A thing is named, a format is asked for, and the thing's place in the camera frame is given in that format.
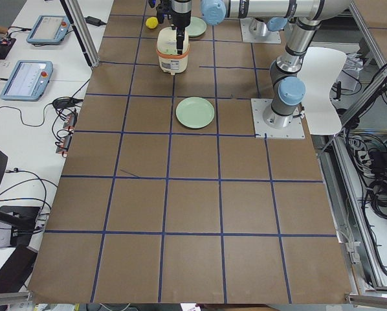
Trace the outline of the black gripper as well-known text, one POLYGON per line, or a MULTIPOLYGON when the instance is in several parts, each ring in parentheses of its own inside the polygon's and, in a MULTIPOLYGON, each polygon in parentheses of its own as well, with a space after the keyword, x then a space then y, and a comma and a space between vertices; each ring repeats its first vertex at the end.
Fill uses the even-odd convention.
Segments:
POLYGON ((178 13, 171 12, 172 23, 177 27, 176 29, 176 43, 177 54, 182 54, 184 49, 184 28, 190 24, 191 12, 178 13))

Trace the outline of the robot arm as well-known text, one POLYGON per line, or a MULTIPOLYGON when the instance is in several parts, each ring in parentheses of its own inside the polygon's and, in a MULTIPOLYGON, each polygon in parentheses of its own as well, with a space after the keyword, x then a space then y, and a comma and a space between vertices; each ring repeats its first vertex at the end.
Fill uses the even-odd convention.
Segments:
POLYGON ((263 112, 264 122, 285 128, 305 96, 305 85, 296 77, 304 56, 320 24, 348 8, 349 1, 201 1, 201 14, 209 25, 218 25, 227 17, 296 18, 296 25, 285 45, 285 52, 273 61, 270 75, 274 90, 271 105, 263 112))
POLYGON ((283 30, 287 22, 285 17, 272 17, 268 21, 264 21, 262 17, 253 17, 247 28, 255 38, 266 38, 272 32, 283 30))

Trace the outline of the green plate near arm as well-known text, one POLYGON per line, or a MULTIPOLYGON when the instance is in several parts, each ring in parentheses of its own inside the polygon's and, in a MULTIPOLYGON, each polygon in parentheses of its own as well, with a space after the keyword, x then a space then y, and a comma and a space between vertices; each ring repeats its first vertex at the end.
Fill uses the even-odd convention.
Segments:
POLYGON ((213 105, 201 97, 189 97, 178 103, 177 120, 185 127, 199 129, 208 126, 215 117, 213 105))
POLYGON ((196 38, 204 34, 206 32, 206 28, 207 25, 203 19, 192 16, 190 24, 185 28, 185 31, 188 33, 190 38, 196 38))

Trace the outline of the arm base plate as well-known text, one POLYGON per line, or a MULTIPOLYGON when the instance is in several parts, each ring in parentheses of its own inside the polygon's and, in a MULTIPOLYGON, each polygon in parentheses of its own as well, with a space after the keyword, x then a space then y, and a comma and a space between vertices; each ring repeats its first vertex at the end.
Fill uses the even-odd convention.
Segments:
POLYGON ((245 43, 280 44, 280 31, 271 31, 268 24, 254 17, 240 20, 242 41, 245 43))
POLYGON ((290 116, 280 116, 272 111, 270 98, 252 98, 254 133, 260 139, 304 139, 302 118, 295 108, 290 116))

